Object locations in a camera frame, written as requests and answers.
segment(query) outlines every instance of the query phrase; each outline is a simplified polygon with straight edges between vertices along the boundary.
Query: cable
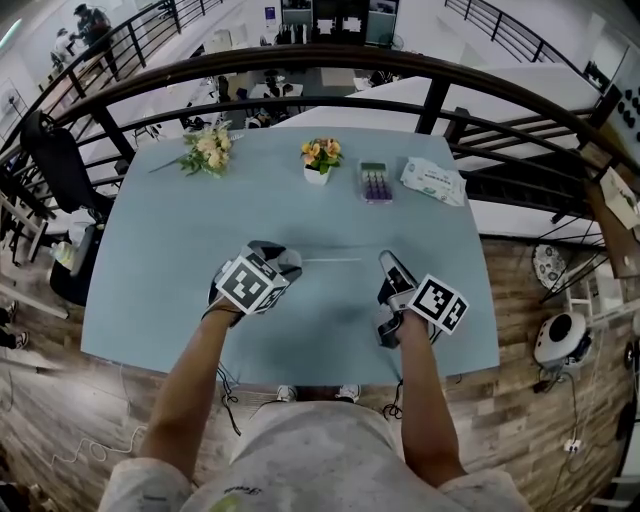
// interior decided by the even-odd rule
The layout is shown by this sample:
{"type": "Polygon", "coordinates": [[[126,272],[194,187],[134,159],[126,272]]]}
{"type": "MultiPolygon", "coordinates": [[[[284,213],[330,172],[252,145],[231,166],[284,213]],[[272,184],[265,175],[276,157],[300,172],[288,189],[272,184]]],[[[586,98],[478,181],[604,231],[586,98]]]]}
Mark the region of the cable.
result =
{"type": "Polygon", "coordinates": [[[600,449],[600,450],[604,450],[604,449],[606,449],[606,448],[609,448],[609,446],[611,446],[611,445],[613,444],[613,442],[614,442],[614,441],[615,441],[615,439],[614,439],[614,440],[612,440],[612,441],[610,441],[610,442],[608,442],[607,444],[594,444],[594,445],[593,445],[593,446],[591,446],[591,448],[589,448],[589,450],[586,452],[586,455],[584,456],[584,458],[582,459],[582,462],[580,463],[580,465],[579,465],[577,468],[573,469],[573,468],[571,467],[571,464],[568,464],[568,465],[567,465],[567,472],[568,472],[570,475],[575,475],[575,474],[576,474],[576,473],[578,473],[578,472],[579,472],[579,471],[584,467],[584,465],[587,463],[587,459],[589,458],[589,455],[591,455],[591,452],[593,452],[593,450],[595,450],[596,448],[598,448],[598,449],[600,449]]]}
{"type": "Polygon", "coordinates": [[[227,413],[229,414],[229,420],[231,421],[231,426],[233,427],[233,431],[238,436],[241,436],[242,432],[240,432],[240,429],[238,428],[238,425],[236,424],[236,421],[233,418],[231,407],[229,407],[229,402],[232,402],[234,404],[238,403],[238,397],[235,397],[231,394],[231,391],[232,391],[231,386],[229,385],[229,381],[227,381],[227,376],[225,375],[225,372],[223,372],[220,368],[218,368],[217,373],[218,373],[218,376],[222,379],[222,387],[224,389],[224,395],[222,396],[222,399],[221,399],[222,405],[227,410],[227,413]]]}
{"type": "MultiPolygon", "coordinates": [[[[4,358],[7,360],[9,360],[8,355],[7,347],[4,347],[4,358]]],[[[11,409],[13,409],[13,377],[11,376],[11,370],[9,368],[7,368],[7,373],[9,374],[9,407],[5,408],[4,400],[0,400],[0,403],[2,403],[2,412],[4,413],[10,413],[11,409]]]]}
{"type": "Polygon", "coordinates": [[[560,471],[558,471],[558,476],[556,477],[556,483],[553,485],[553,491],[551,491],[551,494],[549,495],[549,499],[544,504],[544,507],[542,507],[542,512],[545,512],[547,510],[549,503],[551,503],[551,501],[553,500],[553,497],[556,495],[556,491],[558,490],[558,484],[560,483],[560,477],[562,476],[562,473],[564,472],[564,468],[569,463],[569,459],[571,458],[572,455],[573,453],[568,453],[567,458],[564,459],[562,466],[560,466],[560,471]]]}
{"type": "Polygon", "coordinates": [[[111,446],[107,446],[106,444],[101,444],[101,443],[98,443],[97,441],[92,441],[91,439],[83,437],[82,440],[80,441],[80,444],[78,445],[78,448],[76,448],[73,459],[63,459],[58,455],[54,455],[51,459],[51,463],[49,464],[49,467],[53,469],[53,465],[56,462],[56,459],[58,459],[60,462],[68,462],[69,464],[74,464],[75,462],[77,462],[78,456],[80,455],[80,450],[82,450],[82,445],[84,444],[85,441],[89,443],[89,454],[98,462],[104,462],[105,460],[107,460],[107,456],[108,456],[107,452],[124,453],[124,454],[132,453],[133,440],[135,439],[136,435],[140,430],[146,430],[146,429],[147,429],[146,425],[140,425],[133,431],[133,435],[131,436],[131,443],[129,444],[129,448],[127,448],[126,450],[118,450],[117,448],[112,448],[111,446]],[[104,456],[100,457],[96,455],[96,453],[93,451],[96,447],[102,450],[104,456]]]}
{"type": "Polygon", "coordinates": [[[606,332],[608,331],[608,324],[603,327],[600,331],[600,343],[598,344],[598,352],[596,353],[596,360],[593,363],[593,371],[591,372],[591,380],[589,382],[589,389],[591,389],[591,403],[589,404],[589,410],[587,412],[586,419],[582,422],[582,433],[581,436],[584,437],[584,429],[589,424],[589,420],[591,419],[591,413],[593,412],[593,404],[595,402],[595,386],[598,378],[598,364],[600,362],[600,353],[602,352],[602,345],[604,345],[604,337],[606,332]]]}
{"type": "Polygon", "coordinates": [[[571,380],[571,393],[573,394],[573,443],[578,439],[578,399],[576,397],[576,381],[569,372],[562,372],[560,376],[566,375],[571,380]]]}
{"type": "Polygon", "coordinates": [[[400,388],[402,387],[403,383],[404,380],[400,379],[400,382],[398,382],[398,385],[396,386],[396,397],[393,400],[393,403],[387,404],[382,408],[382,415],[386,420],[388,420],[390,417],[397,420],[402,419],[402,409],[398,406],[398,402],[400,401],[400,388]]]}

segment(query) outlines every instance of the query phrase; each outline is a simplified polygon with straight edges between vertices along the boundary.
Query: white pot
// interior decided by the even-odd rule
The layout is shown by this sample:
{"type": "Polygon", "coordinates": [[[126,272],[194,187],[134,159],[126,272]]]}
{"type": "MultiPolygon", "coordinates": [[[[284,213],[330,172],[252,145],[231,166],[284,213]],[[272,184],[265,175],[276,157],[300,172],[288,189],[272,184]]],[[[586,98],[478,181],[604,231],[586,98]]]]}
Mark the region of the white pot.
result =
{"type": "Polygon", "coordinates": [[[306,165],[304,166],[304,177],[309,183],[313,183],[314,185],[326,185],[327,181],[329,181],[329,174],[331,174],[331,167],[329,167],[326,173],[320,174],[315,169],[311,169],[306,165]]]}

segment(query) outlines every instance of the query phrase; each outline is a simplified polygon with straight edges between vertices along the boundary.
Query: white box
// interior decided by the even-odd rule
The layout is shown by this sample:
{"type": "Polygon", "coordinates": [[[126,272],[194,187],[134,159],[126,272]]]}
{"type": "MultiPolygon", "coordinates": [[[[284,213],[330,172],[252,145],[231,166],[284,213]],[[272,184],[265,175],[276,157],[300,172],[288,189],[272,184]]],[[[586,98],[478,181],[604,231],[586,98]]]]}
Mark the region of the white box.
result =
{"type": "Polygon", "coordinates": [[[635,194],[611,167],[602,177],[600,187],[607,208],[613,212],[626,229],[632,229],[640,224],[638,200],[635,194]]]}

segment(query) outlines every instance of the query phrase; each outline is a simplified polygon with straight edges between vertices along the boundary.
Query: hand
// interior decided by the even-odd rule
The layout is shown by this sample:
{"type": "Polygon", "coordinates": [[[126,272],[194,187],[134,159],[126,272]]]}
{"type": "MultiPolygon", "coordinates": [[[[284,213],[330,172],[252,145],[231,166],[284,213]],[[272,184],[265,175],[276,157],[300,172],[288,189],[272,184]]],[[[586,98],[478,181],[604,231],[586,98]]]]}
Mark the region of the hand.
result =
{"type": "Polygon", "coordinates": [[[424,318],[410,309],[405,310],[402,316],[402,324],[396,333],[400,343],[404,343],[405,340],[412,341],[422,338],[426,338],[427,341],[429,340],[429,334],[427,332],[427,326],[429,324],[424,318]]]}

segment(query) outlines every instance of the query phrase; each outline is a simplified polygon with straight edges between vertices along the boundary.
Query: floor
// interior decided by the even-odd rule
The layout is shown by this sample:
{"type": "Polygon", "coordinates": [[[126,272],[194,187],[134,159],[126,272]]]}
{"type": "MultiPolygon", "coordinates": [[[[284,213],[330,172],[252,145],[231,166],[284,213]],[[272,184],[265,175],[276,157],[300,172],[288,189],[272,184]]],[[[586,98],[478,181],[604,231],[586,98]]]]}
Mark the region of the floor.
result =
{"type": "MultiPolygon", "coordinates": [[[[570,381],[534,395],[531,387],[539,376],[531,358],[533,339],[541,322],[559,311],[559,304],[539,305],[544,290],[531,268],[531,248],[504,241],[483,241],[483,247],[501,364],[442,380],[462,461],[468,471],[508,471],[535,510],[571,510],[598,493],[619,463],[617,416],[631,398],[633,385],[622,364],[624,346],[632,338],[630,322],[620,321],[595,336],[594,349],[575,374],[576,411],[570,381]],[[586,446],[568,460],[562,445],[572,436],[576,414],[578,437],[586,446]]],[[[16,278],[19,287],[62,303],[46,285],[47,258],[41,253],[31,269],[9,268],[3,258],[3,272],[16,278]]],[[[6,357],[48,370],[9,373],[0,367],[0,453],[7,453],[17,480],[39,483],[63,510],[95,510],[111,469],[129,455],[109,453],[100,462],[89,455],[89,441],[83,441],[75,463],[62,459],[73,460],[84,438],[128,451],[137,427],[148,421],[164,376],[83,355],[83,310],[73,307],[70,312],[66,321],[27,306],[18,312],[15,328],[31,332],[31,346],[24,352],[7,351],[6,357]],[[52,466],[54,455],[59,458],[52,466]]],[[[233,412],[243,430],[260,404],[274,399],[275,389],[241,386],[234,394],[239,402],[233,412]]],[[[361,404],[380,411],[394,394],[393,387],[366,387],[361,404]]],[[[400,422],[392,419],[390,424],[399,439],[400,422]]],[[[138,431],[134,453],[141,438],[138,431]]],[[[236,439],[217,397],[197,464],[197,484],[225,469],[236,439]]],[[[93,452],[98,459],[104,457],[97,446],[93,452]]]]}

